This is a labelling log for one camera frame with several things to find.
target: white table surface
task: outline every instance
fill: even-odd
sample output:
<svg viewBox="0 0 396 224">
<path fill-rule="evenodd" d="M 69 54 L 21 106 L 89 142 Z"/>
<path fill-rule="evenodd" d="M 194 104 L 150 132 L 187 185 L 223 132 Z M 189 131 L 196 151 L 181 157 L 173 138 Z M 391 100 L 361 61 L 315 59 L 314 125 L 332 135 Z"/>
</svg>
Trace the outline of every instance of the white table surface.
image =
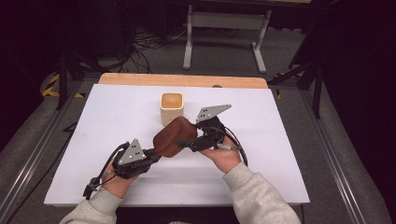
<svg viewBox="0 0 396 224">
<path fill-rule="evenodd" d="M 232 105 L 218 117 L 241 142 L 249 168 L 262 173 L 287 203 L 309 203 L 271 90 L 107 84 L 93 86 L 44 203 L 76 205 L 84 200 L 86 185 L 120 144 L 137 138 L 142 148 L 152 148 L 152 138 L 163 128 L 160 98 L 166 91 L 184 94 L 184 115 L 192 123 L 201 107 Z M 229 205 L 222 176 L 211 160 L 185 148 L 151 165 L 121 206 Z"/>
</svg>

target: metal bracket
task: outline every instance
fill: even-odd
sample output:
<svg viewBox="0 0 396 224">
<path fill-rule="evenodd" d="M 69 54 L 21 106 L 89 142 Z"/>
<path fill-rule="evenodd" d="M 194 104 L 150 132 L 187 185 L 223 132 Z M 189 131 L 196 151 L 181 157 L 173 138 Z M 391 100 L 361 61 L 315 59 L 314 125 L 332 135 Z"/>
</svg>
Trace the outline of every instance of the metal bracket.
<svg viewBox="0 0 396 224">
<path fill-rule="evenodd" d="M 134 161 L 141 161 L 146 158 L 145 153 L 143 152 L 142 147 L 139 144 L 137 139 L 128 146 L 125 150 L 124 154 L 121 156 L 119 160 L 119 165 L 125 165 Z"/>
<path fill-rule="evenodd" d="M 200 122 L 207 119 L 213 119 L 217 114 L 229 108 L 231 108 L 231 105 L 215 105 L 215 106 L 203 107 L 199 112 L 196 121 Z"/>
</svg>

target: gray sweatshirt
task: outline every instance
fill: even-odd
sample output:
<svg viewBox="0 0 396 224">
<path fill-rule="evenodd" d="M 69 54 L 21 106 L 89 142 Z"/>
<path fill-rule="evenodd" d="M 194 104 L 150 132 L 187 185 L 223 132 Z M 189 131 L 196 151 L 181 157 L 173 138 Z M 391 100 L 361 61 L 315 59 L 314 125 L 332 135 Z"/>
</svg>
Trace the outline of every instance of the gray sweatshirt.
<svg viewBox="0 0 396 224">
<path fill-rule="evenodd" d="M 279 192 L 259 173 L 239 163 L 223 177 L 230 187 L 233 210 L 241 224 L 300 223 Z M 61 220 L 64 223 L 116 223 L 115 211 L 122 199 L 103 188 L 89 201 L 82 201 Z"/>
</svg>

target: human hand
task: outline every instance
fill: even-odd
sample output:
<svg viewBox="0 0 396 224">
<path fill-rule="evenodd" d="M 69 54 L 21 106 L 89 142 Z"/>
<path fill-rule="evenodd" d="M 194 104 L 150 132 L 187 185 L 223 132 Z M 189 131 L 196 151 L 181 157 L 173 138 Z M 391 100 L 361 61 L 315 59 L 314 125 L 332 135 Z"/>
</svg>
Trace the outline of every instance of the human hand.
<svg viewBox="0 0 396 224">
<path fill-rule="evenodd" d="M 138 178 L 138 175 L 133 176 L 129 179 L 124 179 L 122 177 L 119 177 L 115 175 L 114 173 L 114 167 L 113 167 L 113 161 L 109 163 L 105 170 L 105 175 L 102 177 L 102 183 L 105 183 L 103 185 L 103 188 L 113 194 L 114 196 L 117 196 L 119 198 L 123 198 L 125 194 L 128 192 L 129 187 L 131 184 Z"/>
<path fill-rule="evenodd" d="M 227 136 L 224 137 L 223 145 L 233 147 L 233 141 Z M 205 149 L 201 153 L 212 160 L 215 165 L 225 174 L 230 172 L 237 164 L 241 162 L 241 157 L 238 150 L 230 149 Z"/>
</svg>

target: metal stand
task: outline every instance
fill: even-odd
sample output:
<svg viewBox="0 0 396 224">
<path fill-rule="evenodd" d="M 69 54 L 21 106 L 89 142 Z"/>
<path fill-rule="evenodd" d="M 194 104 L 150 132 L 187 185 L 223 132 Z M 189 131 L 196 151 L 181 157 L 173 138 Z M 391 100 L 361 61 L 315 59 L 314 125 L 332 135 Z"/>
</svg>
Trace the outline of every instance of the metal stand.
<svg viewBox="0 0 396 224">
<path fill-rule="evenodd" d="M 244 30 L 259 30 L 259 36 L 256 42 L 251 43 L 256 63 L 261 73 L 265 73 L 265 65 L 262 59 L 260 48 L 262 40 L 267 30 L 268 22 L 271 17 L 271 11 L 267 10 L 265 15 L 242 15 L 227 13 L 208 13 L 193 12 L 192 5 L 189 5 L 187 17 L 187 43 L 184 53 L 183 69 L 191 68 L 192 55 L 192 27 L 212 27 L 212 28 L 229 28 Z"/>
</svg>

